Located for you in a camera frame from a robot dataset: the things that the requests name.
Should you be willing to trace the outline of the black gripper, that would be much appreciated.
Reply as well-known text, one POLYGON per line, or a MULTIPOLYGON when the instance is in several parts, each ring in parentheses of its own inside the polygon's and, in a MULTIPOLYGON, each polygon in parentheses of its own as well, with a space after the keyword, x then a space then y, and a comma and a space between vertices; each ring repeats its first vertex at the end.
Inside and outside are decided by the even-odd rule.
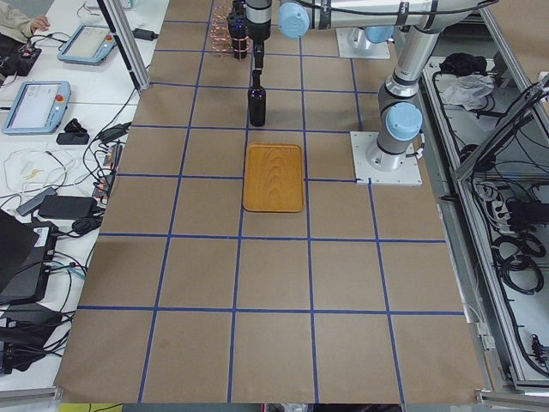
POLYGON ((262 70, 264 66, 265 41, 270 37, 270 21, 250 23, 250 39, 253 45, 254 68, 262 70))

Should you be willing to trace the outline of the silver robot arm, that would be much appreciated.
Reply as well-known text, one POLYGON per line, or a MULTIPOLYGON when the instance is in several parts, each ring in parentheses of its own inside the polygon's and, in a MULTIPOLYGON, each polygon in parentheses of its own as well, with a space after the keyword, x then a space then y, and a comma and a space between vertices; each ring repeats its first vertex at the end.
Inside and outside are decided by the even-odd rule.
POLYGON ((408 146, 420 132, 423 115, 414 99, 440 33, 439 29, 411 27, 393 73, 378 90, 381 129, 370 157, 379 170, 392 172, 400 168, 408 146))
MULTIPOLYGON (((280 1, 278 26, 289 39, 309 29, 415 27, 439 33, 470 13, 498 1, 280 1)), ((254 69, 262 70, 264 42, 271 31, 272 1, 245 1, 244 24, 253 45, 254 69)))

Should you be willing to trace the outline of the person forearm beige sleeve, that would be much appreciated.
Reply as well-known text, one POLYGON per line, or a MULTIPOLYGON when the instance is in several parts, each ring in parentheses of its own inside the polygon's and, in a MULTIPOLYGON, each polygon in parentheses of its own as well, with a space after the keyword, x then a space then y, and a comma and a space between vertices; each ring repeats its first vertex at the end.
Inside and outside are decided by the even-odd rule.
POLYGON ((45 15, 31 18, 6 2, 1 2, 1 35, 26 43, 37 31, 47 32, 50 26, 45 15))

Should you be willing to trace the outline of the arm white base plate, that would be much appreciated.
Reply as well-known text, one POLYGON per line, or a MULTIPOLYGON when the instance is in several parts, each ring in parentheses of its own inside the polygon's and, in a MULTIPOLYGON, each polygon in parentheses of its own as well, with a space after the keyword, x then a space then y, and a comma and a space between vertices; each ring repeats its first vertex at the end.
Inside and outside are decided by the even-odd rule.
POLYGON ((358 185, 420 186, 423 183, 410 142, 403 154, 386 154, 377 146, 377 132, 352 131, 355 182, 358 185))
POLYGON ((337 28, 340 58, 390 59, 389 40, 392 26, 337 28))

